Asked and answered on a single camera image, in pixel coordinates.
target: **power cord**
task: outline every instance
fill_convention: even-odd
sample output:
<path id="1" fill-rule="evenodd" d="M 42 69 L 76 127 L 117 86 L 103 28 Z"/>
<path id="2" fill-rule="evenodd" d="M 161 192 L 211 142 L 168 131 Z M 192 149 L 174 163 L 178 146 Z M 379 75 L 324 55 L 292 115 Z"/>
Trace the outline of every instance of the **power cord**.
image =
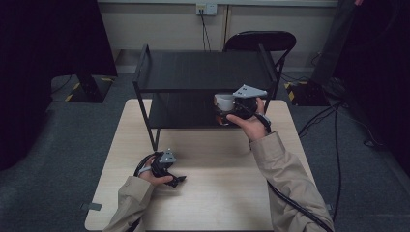
<path id="1" fill-rule="evenodd" d="M 292 81 L 304 81 L 304 80 L 309 80 L 309 78 L 307 76 L 301 76 L 301 77 L 292 77 L 288 74 L 282 73 L 280 78 L 286 82 L 292 82 Z"/>
<path id="2" fill-rule="evenodd" d="M 61 89 L 63 89 L 64 86 L 66 86 L 66 85 L 70 82 L 70 80 L 72 79 L 72 77 L 73 77 L 73 75 L 71 74 L 71 75 L 69 76 L 69 78 L 67 79 L 66 83 L 64 83 L 64 84 L 61 85 L 59 88 L 57 88 L 56 90 L 54 90 L 53 92 L 51 92 L 51 94 L 55 94 L 56 92 L 58 92 L 58 91 L 60 91 Z"/>
<path id="3" fill-rule="evenodd" d="M 275 188 L 269 181 L 266 181 L 268 183 L 268 186 L 271 188 L 271 190 L 274 192 L 274 194 L 279 197 L 280 199 L 282 199 L 284 202 L 288 203 L 289 205 L 291 205 L 293 208 L 295 208 L 296 210 L 298 210 L 299 212 L 301 212 L 302 214 L 304 214 L 306 217 L 308 217 L 309 219 L 313 220 L 317 225 L 319 225 L 320 227 L 322 227 L 323 229 L 325 229 L 327 232 L 333 232 L 333 230 L 331 228 L 329 228 L 329 226 L 323 222 L 319 217 L 317 217 L 316 215 L 314 215 L 313 213 L 311 213 L 310 211 L 308 211 L 307 209 L 305 209 L 304 207 L 302 207 L 301 205 L 298 204 L 298 202 L 290 199 L 289 197 L 287 197 L 286 195 L 284 195 L 283 193 L 281 193 L 277 188 Z"/>
<path id="4" fill-rule="evenodd" d="M 338 108 L 340 107 L 340 104 L 336 106 L 335 110 L 335 146 L 336 146 L 336 157 L 337 157 L 337 171 L 338 171 L 338 185 L 337 185 L 337 198 L 336 198 L 336 204 L 335 204 L 335 211 L 333 214 L 333 222 L 336 221 L 336 216 L 337 216 L 337 211 L 338 211 L 338 202 L 340 200 L 340 195 L 341 195 L 341 168 L 340 168 L 340 154 L 338 152 L 338 138 L 337 138 L 337 114 L 338 114 Z"/>
<path id="5" fill-rule="evenodd" d="M 356 120 L 356 119 L 353 119 L 353 118 L 351 118 L 351 117 L 349 117 L 349 116 L 347 116 L 347 115 L 345 115 L 345 114 L 343 114 L 343 113 L 341 113 L 341 112 L 339 112 L 339 114 L 340 114 L 341 116 L 343 116 L 343 117 L 345 117 L 345 118 L 347 118 L 347 119 L 349 119 L 349 120 L 355 122 L 355 123 L 358 123 L 358 124 L 362 125 L 362 126 L 367 130 L 368 135 L 370 135 L 371 141 L 373 141 L 377 146 L 381 146 L 381 147 L 382 147 L 382 146 L 385 146 L 383 143 L 377 141 L 377 140 L 374 138 L 373 133 L 371 132 L 370 128 L 369 128 L 366 124 L 364 124 L 364 123 L 362 123 L 362 122 L 360 122 L 360 121 L 358 121 L 358 120 Z"/>
<path id="6" fill-rule="evenodd" d="M 208 48 L 209 48 L 209 52 L 211 52 L 211 45 L 210 45 L 210 43 L 209 43 L 209 37 L 208 37 L 208 32 L 207 32 L 207 30 L 206 30 L 206 26 L 205 26 L 205 21 L 204 21 L 204 11 L 203 10 L 199 10 L 199 14 L 201 15 L 201 19 L 202 19 L 202 42 L 203 42 L 203 44 L 204 44 L 204 51 L 206 51 L 206 48 L 205 48 L 205 36 L 204 36 L 204 34 L 206 35 L 206 39 L 207 39 L 207 41 L 208 41 Z"/>
<path id="7" fill-rule="evenodd" d="M 337 105 L 341 105 L 342 101 L 339 101 L 338 103 L 335 104 L 335 106 Z M 331 112 L 329 112 L 327 115 L 320 117 L 320 115 L 322 115 L 323 113 L 332 110 Z M 319 113 L 317 113 L 315 116 L 313 116 L 309 121 L 307 121 L 307 123 L 302 127 L 302 129 L 298 132 L 298 135 L 300 138 L 306 136 L 308 134 L 308 129 L 315 125 L 315 124 L 319 124 L 320 122 L 323 121 L 323 119 L 327 118 L 329 115 L 331 115 L 333 112 L 335 112 L 335 109 L 333 108 L 333 106 L 329 106 L 328 108 L 320 111 Z"/>

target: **wall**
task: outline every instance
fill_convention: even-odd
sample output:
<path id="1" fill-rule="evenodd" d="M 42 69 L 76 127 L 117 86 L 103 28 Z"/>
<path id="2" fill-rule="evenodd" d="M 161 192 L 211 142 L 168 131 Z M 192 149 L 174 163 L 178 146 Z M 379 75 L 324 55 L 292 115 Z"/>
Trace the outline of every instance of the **wall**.
<path id="1" fill-rule="evenodd" d="M 289 2 L 295 5 L 304 1 Z M 210 47 L 221 51 L 225 40 L 241 31 L 288 31 L 298 42 L 286 60 L 285 70 L 311 71 L 310 61 L 323 47 L 335 13 L 334 4 L 329 4 L 334 1 L 323 2 L 313 7 L 218 4 L 217 15 L 204 16 Z M 208 49 L 194 4 L 100 1 L 100 10 L 113 49 L 140 49 L 146 43 L 152 50 L 202 50 L 204 44 Z"/>

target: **shelf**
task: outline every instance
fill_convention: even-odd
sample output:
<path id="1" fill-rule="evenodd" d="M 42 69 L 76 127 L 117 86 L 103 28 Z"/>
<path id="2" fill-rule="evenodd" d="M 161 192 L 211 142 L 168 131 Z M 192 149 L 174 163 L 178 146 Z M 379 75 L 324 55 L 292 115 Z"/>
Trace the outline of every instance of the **shelf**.
<path id="1" fill-rule="evenodd" d="M 273 96 L 278 79 L 271 61 L 263 47 L 259 52 L 151 52 L 144 45 L 132 83 L 154 151 L 161 129 L 237 127 L 217 123 L 214 95 L 232 94 L 246 84 Z M 145 93 L 153 94 L 149 116 Z"/>
<path id="2" fill-rule="evenodd" d="M 149 118 L 152 129 L 227 128 L 217 123 L 209 93 L 154 94 Z"/>
<path id="3" fill-rule="evenodd" d="M 258 52 L 147 52 L 138 82 L 141 93 L 216 91 L 242 85 L 268 90 L 272 79 Z"/>

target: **person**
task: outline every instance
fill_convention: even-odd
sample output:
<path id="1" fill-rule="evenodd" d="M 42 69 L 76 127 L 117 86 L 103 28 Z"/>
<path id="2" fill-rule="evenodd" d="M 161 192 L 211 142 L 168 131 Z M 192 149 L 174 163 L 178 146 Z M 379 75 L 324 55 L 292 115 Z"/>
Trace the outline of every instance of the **person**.
<path id="1" fill-rule="evenodd" d="M 257 105 L 257 112 L 263 114 L 264 104 L 259 98 Z M 257 166 L 268 182 L 308 209 L 334 231 L 322 196 L 297 156 L 286 151 L 278 132 L 268 134 L 265 126 L 256 117 L 243 120 L 235 115 L 228 115 L 227 119 L 241 127 L 249 138 Z M 150 165 L 151 162 L 152 159 L 149 159 L 145 165 Z M 141 217 L 149 204 L 154 187 L 172 180 L 171 176 L 156 178 L 150 170 L 142 172 L 138 177 L 129 177 L 120 188 L 118 210 L 104 229 L 105 232 L 145 231 Z M 274 231 L 325 231 L 310 218 L 289 207 L 270 188 L 269 199 Z"/>

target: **wooden table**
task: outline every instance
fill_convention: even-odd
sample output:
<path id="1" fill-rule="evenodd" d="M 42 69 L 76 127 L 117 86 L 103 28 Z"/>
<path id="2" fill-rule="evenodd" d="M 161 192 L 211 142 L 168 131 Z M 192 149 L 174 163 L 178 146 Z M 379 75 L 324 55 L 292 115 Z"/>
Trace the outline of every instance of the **wooden table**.
<path id="1" fill-rule="evenodd" d="M 147 108 L 150 100 L 144 100 Z M 284 101 L 271 101 L 267 116 L 285 147 L 298 155 L 313 180 L 302 144 Z M 187 179 L 177 188 L 154 191 L 144 215 L 147 230 L 272 230 L 268 187 L 241 129 L 161 130 L 159 151 L 171 148 L 169 169 Z M 93 203 L 88 230 L 104 229 L 117 210 L 117 193 L 152 147 L 137 100 L 126 103 Z"/>

